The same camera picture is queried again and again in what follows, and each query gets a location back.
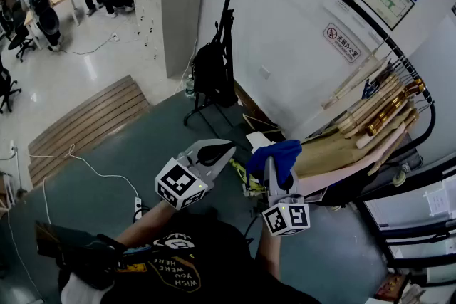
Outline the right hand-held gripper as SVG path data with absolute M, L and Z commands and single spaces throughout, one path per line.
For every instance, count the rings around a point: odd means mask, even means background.
M 298 193 L 299 178 L 294 170 L 279 186 L 276 163 L 272 156 L 265 163 L 265 186 L 269 208 L 262 212 L 263 220 L 272 236 L 290 236 L 310 228 L 309 206 Z

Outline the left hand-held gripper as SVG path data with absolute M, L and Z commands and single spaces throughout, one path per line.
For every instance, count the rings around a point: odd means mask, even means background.
M 176 210 L 201 200 L 236 151 L 230 140 L 205 139 L 170 160 L 155 178 L 155 191 Z

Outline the blue cloth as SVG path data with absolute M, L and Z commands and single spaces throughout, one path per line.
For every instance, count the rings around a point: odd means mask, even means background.
M 260 147 L 246 164 L 247 179 L 254 177 L 263 184 L 266 160 L 272 157 L 279 188 L 290 189 L 293 185 L 293 179 L 289 176 L 301 151 L 302 146 L 299 140 L 285 140 L 267 147 Z

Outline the person's left forearm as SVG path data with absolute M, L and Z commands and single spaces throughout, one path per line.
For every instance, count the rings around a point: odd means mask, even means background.
M 127 248 L 144 246 L 152 242 L 176 212 L 177 210 L 166 201 L 160 201 L 115 240 Z

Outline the person's right forearm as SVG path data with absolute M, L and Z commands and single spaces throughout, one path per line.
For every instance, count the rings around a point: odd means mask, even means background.
M 276 279 L 280 279 L 281 237 L 272 236 L 268 229 L 261 232 L 256 262 Z

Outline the bunch of wooden hangers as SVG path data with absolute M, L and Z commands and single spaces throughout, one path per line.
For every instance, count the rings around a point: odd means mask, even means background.
M 303 141 L 294 171 L 300 179 L 325 174 L 346 177 L 377 162 L 418 118 L 413 98 L 426 91 L 421 78 L 410 83 L 387 63 L 360 100 L 335 124 Z

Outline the yellow black tool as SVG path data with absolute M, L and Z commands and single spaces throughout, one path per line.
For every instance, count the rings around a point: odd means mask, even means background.
M 245 168 L 235 159 L 231 158 L 229 163 L 236 170 L 242 181 L 242 191 L 245 197 L 255 197 L 266 193 L 266 188 L 260 185 L 258 179 L 247 175 Z

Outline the white paper sheet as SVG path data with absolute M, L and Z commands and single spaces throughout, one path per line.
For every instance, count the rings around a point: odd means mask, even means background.
M 268 139 L 262 132 L 256 131 L 246 135 L 247 140 L 252 146 L 251 153 L 254 154 L 261 147 L 268 147 L 275 144 L 275 142 Z

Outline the wooden slatted platform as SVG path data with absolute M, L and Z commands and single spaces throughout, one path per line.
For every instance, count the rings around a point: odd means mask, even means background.
M 148 112 L 151 104 L 130 75 L 109 85 L 68 112 L 28 145 L 28 172 L 32 186 L 55 175 L 65 164 L 71 146 L 78 154 L 91 150 L 106 137 Z

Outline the brown snack box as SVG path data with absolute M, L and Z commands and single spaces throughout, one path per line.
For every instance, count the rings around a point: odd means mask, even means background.
M 401 298 L 407 282 L 408 277 L 406 275 L 388 273 L 379 289 L 377 289 L 374 298 L 395 303 Z

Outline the white no-smoking sign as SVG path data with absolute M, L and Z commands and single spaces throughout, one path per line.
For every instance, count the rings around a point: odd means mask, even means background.
M 361 56 L 362 52 L 352 40 L 334 23 L 329 23 L 323 37 L 346 59 L 353 64 Z

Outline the black waist bag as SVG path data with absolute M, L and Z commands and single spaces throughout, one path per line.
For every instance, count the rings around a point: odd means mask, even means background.
M 76 274 L 95 289 L 113 284 L 114 270 L 126 247 L 104 235 L 35 222 L 38 254 L 54 258 L 57 266 Z

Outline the white paper card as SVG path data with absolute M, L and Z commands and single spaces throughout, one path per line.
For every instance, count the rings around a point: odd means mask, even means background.
M 430 208 L 430 216 L 447 214 L 456 219 L 456 175 L 442 181 L 442 188 L 423 195 Z

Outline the person's white trousers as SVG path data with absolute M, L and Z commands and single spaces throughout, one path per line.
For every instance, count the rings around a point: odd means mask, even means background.
M 71 273 L 61 292 L 62 304 L 101 304 L 103 296 L 110 290 L 98 290 Z

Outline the brown wooden frame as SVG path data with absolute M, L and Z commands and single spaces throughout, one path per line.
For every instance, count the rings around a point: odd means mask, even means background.
M 246 110 L 244 119 L 247 121 L 250 128 L 255 131 L 263 132 L 264 134 L 277 135 L 277 140 L 284 139 L 281 128 L 266 116 L 237 81 L 234 81 L 234 91 L 238 97 L 239 103 Z

